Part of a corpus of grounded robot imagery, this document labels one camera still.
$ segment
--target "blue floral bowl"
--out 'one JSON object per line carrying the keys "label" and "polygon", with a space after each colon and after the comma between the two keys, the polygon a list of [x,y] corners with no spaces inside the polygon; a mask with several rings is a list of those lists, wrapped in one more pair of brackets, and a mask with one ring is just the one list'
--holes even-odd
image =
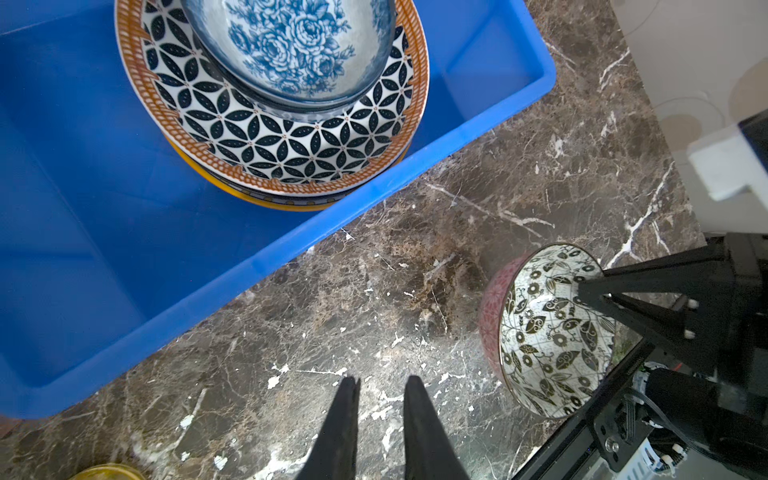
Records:
{"label": "blue floral bowl", "polygon": [[394,0],[182,0],[230,83],[271,113],[319,121],[352,106],[386,67]]}

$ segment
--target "geometric patterned plate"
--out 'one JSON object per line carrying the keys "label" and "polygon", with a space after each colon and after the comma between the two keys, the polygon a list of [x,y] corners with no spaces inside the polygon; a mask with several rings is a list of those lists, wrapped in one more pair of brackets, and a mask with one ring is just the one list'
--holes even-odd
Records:
{"label": "geometric patterned plate", "polygon": [[[252,190],[250,188],[243,187],[242,185],[230,182],[226,178],[223,178],[216,174],[216,172],[208,170],[205,166],[200,165],[196,161],[192,160],[185,154],[176,144],[170,142],[171,147],[181,156],[181,158],[189,164],[201,177],[211,182],[216,187],[224,190],[230,195],[233,195],[241,200],[250,202],[252,204],[259,205],[261,207],[271,208],[273,210],[282,210],[286,212],[316,212],[325,210],[331,205],[336,204],[344,197],[351,194],[357,187],[344,190],[333,195],[326,195],[323,197],[281,197],[279,195],[270,195],[259,192],[258,190]],[[408,153],[408,149],[402,152],[400,157],[392,163],[392,167],[400,163]]]}
{"label": "geometric patterned plate", "polygon": [[104,463],[90,467],[69,480],[104,480],[106,478],[110,480],[145,480],[138,470],[118,463]]}
{"label": "geometric patterned plate", "polygon": [[365,183],[412,139],[429,88],[426,43],[412,0],[397,0],[388,66],[344,115],[307,124],[254,104],[208,61],[180,0],[118,0],[128,77],[171,141],[207,170],[251,190],[321,197]]}
{"label": "geometric patterned plate", "polygon": [[572,415],[605,377],[616,321],[583,304],[575,288],[601,276],[589,253],[560,243],[532,255],[510,285],[499,355],[508,388],[531,412]]}

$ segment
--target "stacked bowl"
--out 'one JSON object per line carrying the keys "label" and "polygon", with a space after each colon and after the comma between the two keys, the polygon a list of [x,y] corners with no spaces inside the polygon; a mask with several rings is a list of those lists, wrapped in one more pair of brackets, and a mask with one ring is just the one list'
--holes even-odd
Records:
{"label": "stacked bowl", "polygon": [[616,320],[578,295],[580,282],[602,276],[589,252],[555,243],[502,267],[483,293],[478,330],[485,356],[535,415],[573,415],[611,366]]}
{"label": "stacked bowl", "polygon": [[405,155],[429,89],[412,0],[117,0],[134,90],[219,188],[320,210]]}

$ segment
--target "pink bowl exterior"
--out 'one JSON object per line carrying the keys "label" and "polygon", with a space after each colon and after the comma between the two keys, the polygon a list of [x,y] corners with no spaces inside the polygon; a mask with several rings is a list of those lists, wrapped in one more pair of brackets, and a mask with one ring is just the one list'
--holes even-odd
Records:
{"label": "pink bowl exterior", "polygon": [[478,329],[485,357],[491,363],[493,373],[505,382],[502,373],[502,360],[499,356],[499,330],[502,324],[502,308],[509,291],[509,286],[530,255],[525,254],[507,263],[491,278],[485,288],[478,312]]}

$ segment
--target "yellow jar lid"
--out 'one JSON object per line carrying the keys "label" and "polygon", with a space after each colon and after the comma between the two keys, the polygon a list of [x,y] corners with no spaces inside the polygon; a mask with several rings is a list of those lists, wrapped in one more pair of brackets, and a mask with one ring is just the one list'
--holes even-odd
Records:
{"label": "yellow jar lid", "polygon": [[69,480],[147,480],[137,470],[118,463],[105,463],[83,470]]}

